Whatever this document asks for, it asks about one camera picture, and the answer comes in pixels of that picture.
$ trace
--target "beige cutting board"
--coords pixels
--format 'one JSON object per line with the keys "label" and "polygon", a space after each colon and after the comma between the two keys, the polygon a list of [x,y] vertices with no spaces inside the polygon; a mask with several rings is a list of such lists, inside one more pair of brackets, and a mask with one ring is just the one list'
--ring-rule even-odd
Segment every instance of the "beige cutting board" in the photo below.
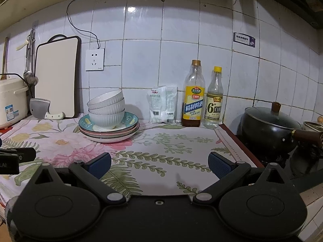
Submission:
{"label": "beige cutting board", "polygon": [[75,115],[74,83],[78,38],[45,43],[37,48],[35,98],[50,101],[49,113]]}

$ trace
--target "teal plate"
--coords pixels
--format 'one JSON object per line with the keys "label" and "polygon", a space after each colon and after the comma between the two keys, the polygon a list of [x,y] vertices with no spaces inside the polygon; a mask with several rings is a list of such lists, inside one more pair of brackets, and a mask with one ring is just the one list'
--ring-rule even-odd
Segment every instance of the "teal plate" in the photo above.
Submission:
{"label": "teal plate", "polygon": [[113,129],[107,129],[104,127],[99,127],[91,122],[90,116],[85,115],[79,120],[79,126],[89,132],[121,132],[128,130],[130,127],[135,126],[138,123],[138,117],[132,113],[124,112],[124,117],[121,123]]}

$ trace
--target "vinegar bottle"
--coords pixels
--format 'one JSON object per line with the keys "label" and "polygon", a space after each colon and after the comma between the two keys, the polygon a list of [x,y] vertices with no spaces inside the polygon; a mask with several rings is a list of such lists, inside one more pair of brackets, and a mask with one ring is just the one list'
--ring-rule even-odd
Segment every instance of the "vinegar bottle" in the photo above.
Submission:
{"label": "vinegar bottle", "polygon": [[214,67],[214,75],[207,89],[203,125],[214,129],[219,125],[223,99],[223,86],[221,82],[222,67]]}
{"label": "vinegar bottle", "polygon": [[192,60],[191,70],[184,82],[181,123],[199,127],[201,123],[205,81],[200,60]]}

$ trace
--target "bottle cap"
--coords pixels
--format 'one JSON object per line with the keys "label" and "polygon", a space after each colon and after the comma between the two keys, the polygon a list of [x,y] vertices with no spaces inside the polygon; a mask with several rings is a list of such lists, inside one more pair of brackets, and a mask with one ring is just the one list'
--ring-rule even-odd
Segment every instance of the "bottle cap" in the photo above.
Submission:
{"label": "bottle cap", "polygon": [[201,61],[200,60],[192,60],[192,65],[201,66]]}
{"label": "bottle cap", "polygon": [[221,72],[222,72],[222,67],[215,66],[215,67],[214,67],[214,72],[221,73]]}

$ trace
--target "bottle label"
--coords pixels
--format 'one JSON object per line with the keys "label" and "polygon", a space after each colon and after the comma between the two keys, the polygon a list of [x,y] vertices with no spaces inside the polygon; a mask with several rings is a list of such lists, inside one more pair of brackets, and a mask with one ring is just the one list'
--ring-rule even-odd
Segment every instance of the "bottle label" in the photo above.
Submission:
{"label": "bottle label", "polygon": [[218,121],[220,119],[222,95],[206,94],[206,108],[204,119]]}
{"label": "bottle label", "polygon": [[183,108],[184,119],[201,120],[203,97],[203,87],[186,86]]}

